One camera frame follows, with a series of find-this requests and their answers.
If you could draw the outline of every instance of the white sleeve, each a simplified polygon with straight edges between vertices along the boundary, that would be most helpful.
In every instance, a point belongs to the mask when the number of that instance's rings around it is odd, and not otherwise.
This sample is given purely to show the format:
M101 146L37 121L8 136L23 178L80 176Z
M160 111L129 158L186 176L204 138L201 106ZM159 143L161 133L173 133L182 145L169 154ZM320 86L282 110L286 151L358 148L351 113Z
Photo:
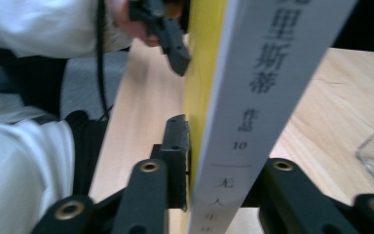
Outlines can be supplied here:
M50 205L71 194L73 174L65 122L0 124L0 234L30 233Z
M18 57L76 58L94 55L94 0L0 0L0 47ZM117 29L114 36L129 44L129 36Z

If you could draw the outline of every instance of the book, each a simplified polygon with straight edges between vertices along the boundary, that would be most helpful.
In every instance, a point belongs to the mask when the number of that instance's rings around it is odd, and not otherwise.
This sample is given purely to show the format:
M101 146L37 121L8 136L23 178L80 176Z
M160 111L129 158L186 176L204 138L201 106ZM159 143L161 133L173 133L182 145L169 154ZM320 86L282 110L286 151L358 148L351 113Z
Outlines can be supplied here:
M224 233L355 0L193 0L188 233Z

